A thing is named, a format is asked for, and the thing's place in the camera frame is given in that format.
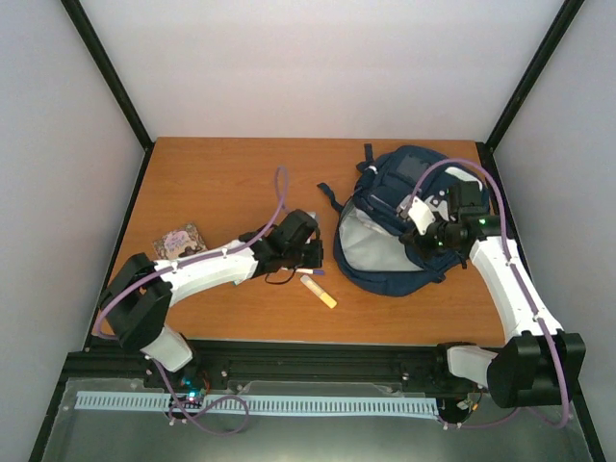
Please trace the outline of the navy blue student backpack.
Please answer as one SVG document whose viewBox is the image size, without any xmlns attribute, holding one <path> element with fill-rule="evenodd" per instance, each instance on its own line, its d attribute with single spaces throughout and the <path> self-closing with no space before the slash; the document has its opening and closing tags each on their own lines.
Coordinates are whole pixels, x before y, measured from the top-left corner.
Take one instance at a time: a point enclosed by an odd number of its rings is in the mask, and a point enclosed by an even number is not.
<svg viewBox="0 0 616 462">
<path fill-rule="evenodd" d="M 341 273 L 367 292 L 406 296 L 443 282 L 447 271 L 465 266 L 467 249 L 448 248 L 437 241 L 422 256 L 411 243 L 400 240 L 412 222 L 399 216 L 398 206 L 422 174 L 447 157 L 417 145 L 403 145 L 376 157 L 366 143 L 364 153 L 365 160 L 356 165 L 359 178 L 345 203 L 338 202 L 326 184 L 318 184 L 338 214 L 333 257 Z"/>
</svg>

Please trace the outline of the pink illustrated paperback book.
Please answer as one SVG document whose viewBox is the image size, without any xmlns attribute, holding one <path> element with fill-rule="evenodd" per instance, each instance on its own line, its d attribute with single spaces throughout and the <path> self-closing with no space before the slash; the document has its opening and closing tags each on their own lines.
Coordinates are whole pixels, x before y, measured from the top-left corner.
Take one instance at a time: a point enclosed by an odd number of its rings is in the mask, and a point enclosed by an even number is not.
<svg viewBox="0 0 616 462">
<path fill-rule="evenodd" d="M 163 237 L 155 240 L 152 246 L 157 257 L 163 260 L 184 258 L 207 250 L 193 222 L 167 232 Z"/>
</svg>

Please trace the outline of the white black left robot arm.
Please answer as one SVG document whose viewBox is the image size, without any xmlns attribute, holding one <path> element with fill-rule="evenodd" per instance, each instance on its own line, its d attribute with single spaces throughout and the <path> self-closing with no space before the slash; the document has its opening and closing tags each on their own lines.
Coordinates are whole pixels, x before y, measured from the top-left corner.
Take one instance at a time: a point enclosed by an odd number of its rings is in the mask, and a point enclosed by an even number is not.
<svg viewBox="0 0 616 462">
<path fill-rule="evenodd" d="M 179 387 L 192 386 L 200 364 L 188 341 L 167 325 L 170 307 L 217 286 L 322 266 L 316 215 L 296 209 L 270 229 L 241 235 L 214 250 L 176 260 L 133 255 L 99 298 L 100 318 L 120 346 L 158 362 Z"/>
</svg>

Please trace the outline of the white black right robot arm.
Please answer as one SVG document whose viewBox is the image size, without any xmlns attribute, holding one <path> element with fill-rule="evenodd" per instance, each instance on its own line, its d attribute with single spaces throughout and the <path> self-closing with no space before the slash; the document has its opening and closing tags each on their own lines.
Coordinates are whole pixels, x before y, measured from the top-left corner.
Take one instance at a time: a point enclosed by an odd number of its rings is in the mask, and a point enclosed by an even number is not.
<svg viewBox="0 0 616 462">
<path fill-rule="evenodd" d="M 585 356 L 583 340 L 565 332 L 550 313 L 501 217 L 481 204 L 478 183 L 459 182 L 446 190 L 445 198 L 449 218 L 418 196 L 406 196 L 398 215 L 410 228 L 400 239 L 424 260 L 451 250 L 470 262 L 493 299 L 505 339 L 498 352 L 447 345 L 448 373 L 487 389 L 501 408 L 568 407 Z"/>
</svg>

